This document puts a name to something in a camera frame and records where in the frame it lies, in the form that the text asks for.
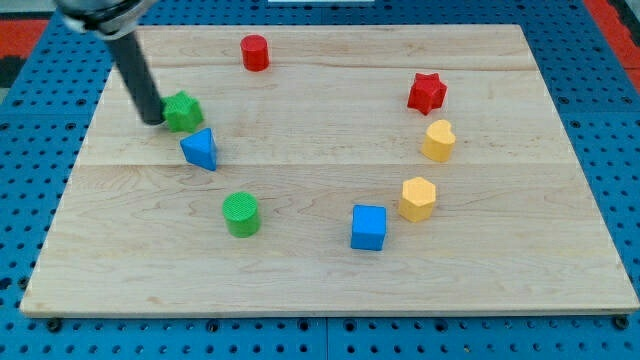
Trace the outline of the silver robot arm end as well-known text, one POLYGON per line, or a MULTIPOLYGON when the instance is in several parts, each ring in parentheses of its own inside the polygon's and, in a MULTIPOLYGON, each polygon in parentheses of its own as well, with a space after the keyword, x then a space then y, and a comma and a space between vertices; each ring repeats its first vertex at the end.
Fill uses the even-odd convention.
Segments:
POLYGON ((136 28, 157 0, 54 0, 67 27, 94 33, 104 40, 119 39, 136 28))

